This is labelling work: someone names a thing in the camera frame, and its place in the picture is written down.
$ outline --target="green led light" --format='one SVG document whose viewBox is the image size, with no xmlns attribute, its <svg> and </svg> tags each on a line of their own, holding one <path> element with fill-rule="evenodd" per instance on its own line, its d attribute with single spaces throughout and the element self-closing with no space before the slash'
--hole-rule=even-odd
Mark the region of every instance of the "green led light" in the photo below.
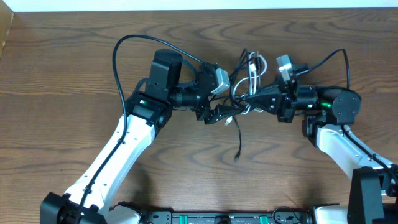
<svg viewBox="0 0 398 224">
<path fill-rule="evenodd" d="M 327 107 L 327 108 L 331 108 L 331 104 L 330 103 L 321 103 L 321 106 Z"/>
</svg>

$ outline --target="wood grain surface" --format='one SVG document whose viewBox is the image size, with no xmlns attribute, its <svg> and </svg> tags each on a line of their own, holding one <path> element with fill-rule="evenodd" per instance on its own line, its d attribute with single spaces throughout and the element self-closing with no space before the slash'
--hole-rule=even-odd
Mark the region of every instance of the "wood grain surface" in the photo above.
<svg viewBox="0 0 398 224">
<path fill-rule="evenodd" d="M 162 38 L 229 72 L 243 47 L 259 50 L 269 64 L 263 83 L 275 77 L 283 54 L 314 65 L 344 47 L 351 87 L 363 97 L 352 128 L 398 162 L 398 9 L 18 13 L 0 64 L 0 223 L 37 223 L 48 192 L 63 194 L 102 150 L 121 115 L 111 54 L 127 34 Z M 149 75 L 163 47 L 122 44 L 118 70 L 126 95 Z M 181 80 L 190 79 L 184 69 Z M 343 57 L 303 82 L 344 85 Z M 176 111 L 115 203 L 202 211 L 347 204 L 349 179 L 302 136 L 301 120 L 239 116 L 243 149 L 234 162 L 234 125 L 205 126 L 193 113 Z"/>
</svg>

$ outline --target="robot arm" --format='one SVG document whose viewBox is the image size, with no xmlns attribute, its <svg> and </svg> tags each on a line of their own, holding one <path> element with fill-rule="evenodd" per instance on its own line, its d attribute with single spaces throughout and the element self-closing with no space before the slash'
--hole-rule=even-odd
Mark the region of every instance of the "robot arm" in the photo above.
<svg viewBox="0 0 398 224">
<path fill-rule="evenodd" d="M 279 57 L 277 62 L 280 75 L 276 81 L 244 101 L 277 115 L 279 122 L 292 122 L 298 115 L 295 110 L 302 110 L 303 135 L 327 153 L 351 179 L 348 207 L 318 207 L 313 211 L 315 222 L 383 220 L 381 196 L 397 196 L 397 166 L 371 150 L 350 130 L 348 125 L 354 123 L 360 111 L 361 97 L 339 86 L 301 86 L 299 77 L 311 69 L 307 65 L 294 65 L 288 55 Z"/>
<path fill-rule="evenodd" d="M 353 177 L 354 169 L 361 167 L 371 167 L 372 169 L 383 169 L 376 161 L 372 160 L 365 152 L 360 150 L 351 140 L 348 139 L 349 134 L 358 144 L 362 145 L 370 154 L 377 156 L 388 168 L 393 164 L 390 160 L 381 157 L 370 149 L 365 143 L 359 140 L 350 130 L 349 126 L 345 126 L 346 133 L 343 132 L 341 126 L 327 124 L 317 130 L 317 147 L 324 153 L 328 154 L 337 165 L 344 171 L 349 179 Z"/>
<path fill-rule="evenodd" d="M 121 117 L 111 139 L 92 165 L 75 184 L 65 191 L 65 194 L 70 195 L 69 200 L 71 202 L 80 203 L 88 182 L 121 137 L 123 122 L 123 117 Z M 99 176 L 97 176 L 91 192 L 85 200 L 84 207 L 90 208 L 92 205 L 98 207 L 98 213 L 103 215 L 105 219 L 108 217 L 109 208 L 122 181 L 144 149 L 155 139 L 154 127 L 147 125 L 146 122 L 146 120 L 134 115 L 127 117 L 127 136 L 124 142 L 106 163 Z"/>
</svg>

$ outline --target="white wall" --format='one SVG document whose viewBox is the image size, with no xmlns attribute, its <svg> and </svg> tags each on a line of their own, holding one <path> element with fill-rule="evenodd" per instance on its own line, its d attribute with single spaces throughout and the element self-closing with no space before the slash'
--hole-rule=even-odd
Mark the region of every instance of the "white wall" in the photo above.
<svg viewBox="0 0 398 224">
<path fill-rule="evenodd" d="M 398 7 L 398 0 L 4 0 L 14 12 Z"/>
</svg>

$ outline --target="white cable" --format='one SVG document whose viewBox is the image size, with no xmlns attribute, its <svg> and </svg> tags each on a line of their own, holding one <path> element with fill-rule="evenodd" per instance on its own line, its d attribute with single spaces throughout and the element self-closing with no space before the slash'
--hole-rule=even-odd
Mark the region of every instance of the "white cable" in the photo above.
<svg viewBox="0 0 398 224">
<path fill-rule="evenodd" d="M 248 79 L 249 79 L 248 77 L 242 78 L 242 79 L 235 85 L 234 91 L 232 91 L 232 97 L 233 97 L 234 99 L 235 99 L 235 92 L 236 92 L 236 89 L 238 88 L 238 85 L 241 84 L 241 82 L 243 82 L 243 81 L 245 81 L 245 80 L 248 80 Z"/>
<path fill-rule="evenodd" d="M 255 54 L 255 52 L 251 52 L 251 53 L 249 54 L 248 60 L 250 60 L 254 54 Z M 249 95 L 253 95 L 253 94 L 256 94 L 256 93 L 257 93 L 257 78 L 260 79 L 261 76 L 262 76 L 263 74 L 265 74 L 265 72 L 267 71 L 267 68 L 268 68 L 268 64 L 267 64 L 267 61 L 265 60 L 265 58 L 264 58 L 262 55 L 259 55 L 259 58 L 261 59 L 263 65 L 264 65 L 264 68 L 262 69 L 261 73 L 260 73 L 259 75 L 256 73 L 255 64 L 253 64 L 253 63 L 252 63 L 252 64 L 249 64 L 249 77 L 242 78 L 242 79 L 235 85 L 234 90 L 233 90 L 233 92 L 232 92 L 233 98 L 235 98 L 235 93 L 236 93 L 236 90 L 238 89 L 238 86 L 239 86 L 243 81 L 248 80 L 249 78 L 250 78 L 250 79 L 249 79 L 249 86 L 250 86 L 250 87 L 249 87 Z M 251 105 L 247 104 L 247 105 L 246 105 L 246 108 L 247 108 L 247 110 L 244 111 L 244 112 L 242 112 L 241 114 L 247 114 L 247 113 L 250 111 L 250 109 L 251 109 Z M 254 108 L 253 110 L 255 110 L 255 111 L 259 112 L 259 113 L 262 113 L 262 112 L 264 111 L 264 110 L 259 110 L 259 109 L 257 109 L 257 108 Z"/>
<path fill-rule="evenodd" d="M 241 114 L 247 114 L 247 113 L 250 111 L 250 105 L 248 105 L 248 106 L 246 106 L 246 107 L 248 108 L 248 110 L 245 111 L 245 112 L 242 112 Z"/>
<path fill-rule="evenodd" d="M 252 55 L 254 55 L 254 52 L 251 52 L 251 53 L 249 54 L 248 60 L 251 59 Z M 249 78 L 250 78 L 250 80 L 249 80 L 249 82 L 250 82 L 249 92 L 250 92 L 250 95 L 253 95 L 253 85 L 252 85 L 252 81 L 251 81 L 251 79 L 252 79 L 252 76 L 251 76 L 252 70 L 251 70 L 251 66 L 250 66 L 250 65 L 251 65 L 251 63 L 249 62 L 249 64 L 248 64 Z"/>
<path fill-rule="evenodd" d="M 259 110 L 257 108 L 254 108 L 253 110 L 257 111 L 258 113 L 262 113 L 264 110 Z"/>
</svg>

